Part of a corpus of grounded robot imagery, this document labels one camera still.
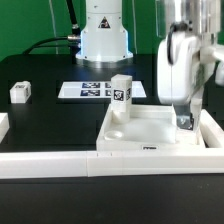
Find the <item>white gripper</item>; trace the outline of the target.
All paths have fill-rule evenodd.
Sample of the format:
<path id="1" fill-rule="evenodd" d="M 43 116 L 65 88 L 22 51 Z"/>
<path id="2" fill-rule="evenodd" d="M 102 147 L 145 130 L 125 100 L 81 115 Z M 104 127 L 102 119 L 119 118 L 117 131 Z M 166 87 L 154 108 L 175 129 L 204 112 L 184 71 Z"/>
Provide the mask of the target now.
<path id="1" fill-rule="evenodd" d="M 162 104 L 173 104 L 177 126 L 193 131 L 190 101 L 213 74 L 215 63 L 200 60 L 201 41 L 197 36 L 174 33 L 171 39 L 171 58 L 168 62 L 168 39 L 163 40 L 157 57 L 157 91 Z"/>

